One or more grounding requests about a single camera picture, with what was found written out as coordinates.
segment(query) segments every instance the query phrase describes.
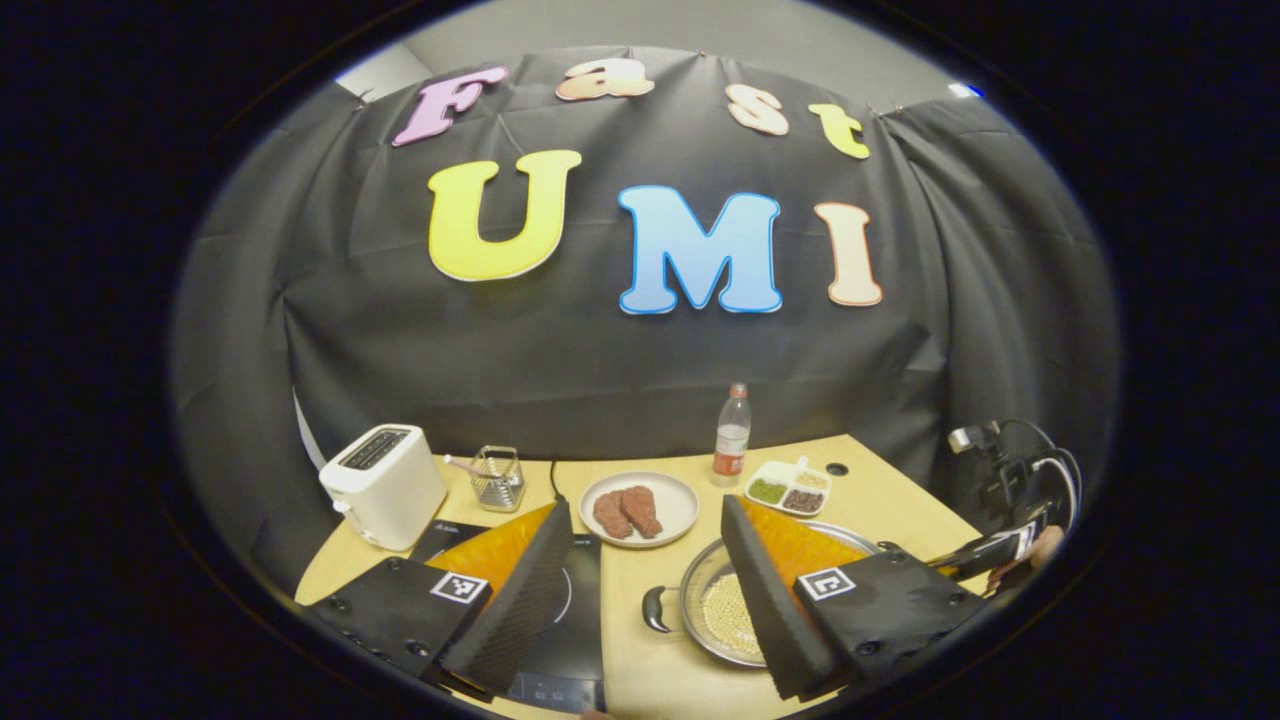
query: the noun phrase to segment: black cooktop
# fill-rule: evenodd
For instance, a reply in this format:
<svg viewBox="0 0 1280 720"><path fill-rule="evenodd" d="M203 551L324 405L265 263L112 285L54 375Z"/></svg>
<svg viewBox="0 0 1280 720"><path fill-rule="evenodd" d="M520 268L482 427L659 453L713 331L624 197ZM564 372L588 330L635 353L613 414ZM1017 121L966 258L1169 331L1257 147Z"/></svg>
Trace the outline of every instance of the black cooktop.
<svg viewBox="0 0 1280 720"><path fill-rule="evenodd" d="M488 528L435 520L410 560L426 561ZM559 710L604 711L604 653L600 644L600 538L575 534L561 569L564 584L552 602L547 629L500 697Z"/></svg>

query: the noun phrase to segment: grains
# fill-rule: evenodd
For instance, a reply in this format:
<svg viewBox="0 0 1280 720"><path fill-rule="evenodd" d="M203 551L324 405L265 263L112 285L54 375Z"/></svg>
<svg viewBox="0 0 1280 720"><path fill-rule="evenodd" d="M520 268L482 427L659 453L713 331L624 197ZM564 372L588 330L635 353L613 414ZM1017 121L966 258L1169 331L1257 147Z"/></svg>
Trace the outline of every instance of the grains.
<svg viewBox="0 0 1280 720"><path fill-rule="evenodd" d="M764 501L764 502L777 502L782 500L782 493L787 492L787 486L782 483L769 483L764 478L758 478L751 487L746 488L746 495Z"/></svg>
<svg viewBox="0 0 1280 720"><path fill-rule="evenodd" d="M804 486L806 488L827 489L827 486L831 483L828 483L827 478L823 478L822 475L814 475L813 473L800 473L799 475L796 475L796 484Z"/></svg>
<svg viewBox="0 0 1280 720"><path fill-rule="evenodd" d="M723 575L703 596L703 618L712 637L748 657L760 657L760 643L755 639L751 616L742 598L742 585L737 575Z"/></svg>
<svg viewBox="0 0 1280 720"><path fill-rule="evenodd" d="M805 492L803 489L791 488L791 492L787 493L787 498L782 501L782 507L795 510L797 512L813 512L822 507L822 496L815 492Z"/></svg>

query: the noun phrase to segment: meat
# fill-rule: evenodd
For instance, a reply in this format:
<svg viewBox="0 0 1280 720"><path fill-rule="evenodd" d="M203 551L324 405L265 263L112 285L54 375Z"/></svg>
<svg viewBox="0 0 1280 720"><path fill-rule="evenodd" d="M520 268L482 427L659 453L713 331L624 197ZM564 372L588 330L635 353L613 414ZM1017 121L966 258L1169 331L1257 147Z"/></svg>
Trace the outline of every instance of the meat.
<svg viewBox="0 0 1280 720"><path fill-rule="evenodd" d="M644 486L632 486L622 491L622 514L640 530L640 536L644 538L652 538L662 532L658 509L653 502L653 491Z"/></svg>
<svg viewBox="0 0 1280 720"><path fill-rule="evenodd" d="M631 534L631 521L622 514L622 493L616 489L595 498L595 507L591 514L609 537L622 539Z"/></svg>

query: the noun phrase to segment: gray wall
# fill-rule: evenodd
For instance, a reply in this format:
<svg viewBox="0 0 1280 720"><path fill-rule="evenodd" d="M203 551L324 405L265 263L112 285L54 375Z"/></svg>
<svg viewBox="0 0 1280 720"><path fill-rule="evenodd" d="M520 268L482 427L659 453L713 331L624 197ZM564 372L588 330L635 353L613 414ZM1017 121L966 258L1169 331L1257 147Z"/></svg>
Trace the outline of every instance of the gray wall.
<svg viewBox="0 0 1280 720"><path fill-rule="evenodd" d="M494 0L456 13L401 45L421 63L408 79L392 46L339 82L370 100L462 67L581 45L704 50L790 74L878 111L950 96L964 82L850 19L795 0ZM379 68L385 70L379 74Z"/></svg>

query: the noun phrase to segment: orange soft pad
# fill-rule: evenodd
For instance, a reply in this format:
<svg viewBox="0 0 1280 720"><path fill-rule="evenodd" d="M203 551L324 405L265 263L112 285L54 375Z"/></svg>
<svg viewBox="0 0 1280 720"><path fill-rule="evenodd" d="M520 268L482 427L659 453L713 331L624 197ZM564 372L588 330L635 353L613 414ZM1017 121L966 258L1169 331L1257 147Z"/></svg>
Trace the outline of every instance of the orange soft pad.
<svg viewBox="0 0 1280 720"><path fill-rule="evenodd" d="M489 601L498 597L502 585L507 583L520 556L529 548L538 529L550 515L556 503L530 510L520 518L508 520L497 528L489 528L479 536L452 547L426 561L431 568L461 573L472 578L484 578L493 587Z"/></svg>
<svg viewBox="0 0 1280 720"><path fill-rule="evenodd" d="M745 497L736 500L742 503L742 511L760 538L769 562L801 611L804 606L792 589L797 577L867 557L865 552L854 550L777 510L756 505Z"/></svg>

